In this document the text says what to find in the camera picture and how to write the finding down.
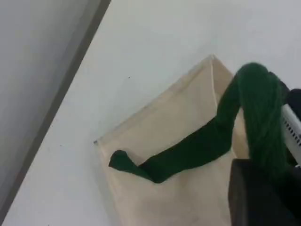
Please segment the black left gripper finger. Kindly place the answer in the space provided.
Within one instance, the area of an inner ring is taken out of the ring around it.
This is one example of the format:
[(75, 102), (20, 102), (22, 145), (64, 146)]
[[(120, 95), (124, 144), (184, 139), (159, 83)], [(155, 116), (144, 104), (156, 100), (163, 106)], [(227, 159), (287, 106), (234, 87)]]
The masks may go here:
[(294, 225), (293, 214), (250, 160), (232, 161), (228, 201), (232, 226)]
[(287, 226), (301, 225), (301, 169), (289, 166), (283, 181), (283, 204), (289, 221)]

